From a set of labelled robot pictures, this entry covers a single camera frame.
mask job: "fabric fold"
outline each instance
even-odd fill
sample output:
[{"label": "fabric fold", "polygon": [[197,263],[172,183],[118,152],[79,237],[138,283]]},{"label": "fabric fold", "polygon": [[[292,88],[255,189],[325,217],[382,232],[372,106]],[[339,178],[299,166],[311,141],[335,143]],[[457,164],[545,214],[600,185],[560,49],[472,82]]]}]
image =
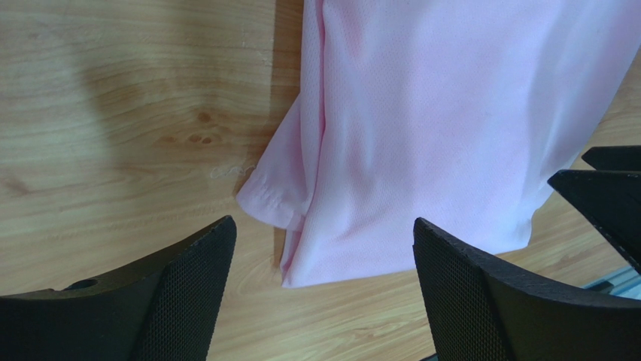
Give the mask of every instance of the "fabric fold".
[{"label": "fabric fold", "polygon": [[641,2],[305,0],[301,93],[238,195],[283,285],[414,268],[423,217],[523,248],[641,44]]}]

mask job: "table surface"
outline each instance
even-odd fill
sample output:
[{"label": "table surface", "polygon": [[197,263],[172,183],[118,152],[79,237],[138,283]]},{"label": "table surface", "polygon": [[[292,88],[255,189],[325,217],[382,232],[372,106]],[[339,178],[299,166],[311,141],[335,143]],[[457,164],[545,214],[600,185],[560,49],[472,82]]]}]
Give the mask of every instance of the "table surface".
[{"label": "table surface", "polygon": [[[301,14],[302,0],[0,3],[0,294],[61,289],[231,214],[209,360],[430,355],[414,272],[281,289],[284,233],[234,202],[298,93]],[[588,146],[641,143],[639,117],[641,58]],[[625,265],[556,195],[503,257],[574,285]]]}]

